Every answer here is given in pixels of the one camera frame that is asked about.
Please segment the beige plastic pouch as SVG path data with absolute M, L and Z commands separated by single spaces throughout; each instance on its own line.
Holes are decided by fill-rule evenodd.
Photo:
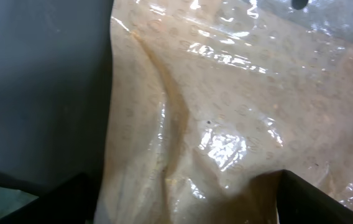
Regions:
M 353 212 L 353 1 L 117 0 L 95 223 L 278 223 L 287 169 Z

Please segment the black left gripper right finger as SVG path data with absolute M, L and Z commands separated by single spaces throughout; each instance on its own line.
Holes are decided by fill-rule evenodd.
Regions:
M 277 189 L 280 224 L 353 224 L 353 211 L 289 170 Z

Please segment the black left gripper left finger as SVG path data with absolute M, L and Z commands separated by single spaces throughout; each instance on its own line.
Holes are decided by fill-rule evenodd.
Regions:
M 17 209 L 0 223 L 77 223 L 94 220 L 102 181 L 84 172 L 50 189 L 0 174 L 0 187 L 26 190 L 36 195 L 32 202 Z

